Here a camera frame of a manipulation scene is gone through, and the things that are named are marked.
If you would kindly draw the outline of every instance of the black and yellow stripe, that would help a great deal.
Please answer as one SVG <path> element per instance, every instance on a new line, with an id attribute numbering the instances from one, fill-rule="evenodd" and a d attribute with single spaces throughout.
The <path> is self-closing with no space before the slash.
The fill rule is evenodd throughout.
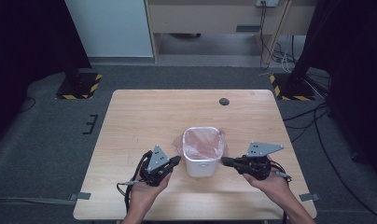
<path id="1" fill-rule="evenodd" d="M 93 94 L 95 94 L 96 89 L 98 88 L 98 84 L 101 81 L 102 75 L 98 74 L 96 78 L 94 79 L 91 89 L 89 92 L 86 92 L 85 94 L 57 94 L 57 99 L 65 99 L 65 100 L 76 100 L 76 99 L 90 99 L 92 98 Z"/>
<path id="2" fill-rule="evenodd" d="M 299 100 L 299 101 L 312 101 L 312 100 L 315 100 L 314 97 L 312 96 L 286 96 L 284 94 L 281 93 L 281 90 L 278 86 L 278 83 L 275 79 L 275 76 L 274 75 L 271 75 L 270 76 L 270 81 L 272 83 L 272 86 L 273 86 L 273 90 L 275 92 L 275 95 L 276 95 L 276 98 L 278 100 Z"/>

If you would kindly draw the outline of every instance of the black base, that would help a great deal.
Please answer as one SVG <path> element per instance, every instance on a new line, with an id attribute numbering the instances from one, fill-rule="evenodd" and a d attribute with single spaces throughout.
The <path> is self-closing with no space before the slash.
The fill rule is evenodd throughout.
<path id="1" fill-rule="evenodd" d="M 74 82 L 72 78 L 66 77 L 63 84 L 57 91 L 57 96 L 74 95 L 83 96 L 91 93 L 91 88 L 96 80 L 97 73 L 80 73 L 79 81 Z"/>
<path id="2" fill-rule="evenodd" d="M 304 81 L 295 83 L 295 85 L 288 85 L 290 77 L 289 73 L 273 74 L 275 78 L 275 84 L 278 86 L 280 95 L 286 98 L 305 97 L 314 98 L 314 92 L 312 88 Z"/>

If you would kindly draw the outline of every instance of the black curtain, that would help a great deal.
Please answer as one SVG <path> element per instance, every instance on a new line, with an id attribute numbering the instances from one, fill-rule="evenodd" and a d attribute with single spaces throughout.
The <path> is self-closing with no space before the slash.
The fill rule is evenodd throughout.
<path id="1" fill-rule="evenodd" d="M 377 173 L 377 0 L 319 0 L 289 81 L 307 79 L 310 67 L 330 74 L 334 119 Z"/>
<path id="2" fill-rule="evenodd" d="M 78 68 L 91 65 L 63 0 L 0 0 L 0 136 L 32 82 Z"/>

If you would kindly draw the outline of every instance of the white plastic basket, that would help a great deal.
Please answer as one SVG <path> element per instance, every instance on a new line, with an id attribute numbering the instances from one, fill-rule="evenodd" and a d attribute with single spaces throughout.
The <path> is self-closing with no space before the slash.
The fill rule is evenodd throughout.
<path id="1" fill-rule="evenodd" d="M 225 149 L 224 135 L 213 127 L 193 127 L 183 133 L 183 154 L 188 174 L 212 176 Z"/>

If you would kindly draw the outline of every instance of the metal bracket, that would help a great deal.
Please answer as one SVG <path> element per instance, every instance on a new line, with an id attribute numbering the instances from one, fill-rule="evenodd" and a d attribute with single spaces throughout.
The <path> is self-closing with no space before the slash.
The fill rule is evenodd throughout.
<path id="1" fill-rule="evenodd" d="M 165 155 L 159 146 L 154 146 L 153 154 L 151 155 L 150 162 L 148 163 L 147 171 L 150 173 L 162 165 L 168 163 L 169 158 Z"/>
<path id="2" fill-rule="evenodd" d="M 247 149 L 246 156 L 250 157 L 264 157 L 273 152 L 283 149 L 282 145 L 251 142 L 249 148 Z"/>

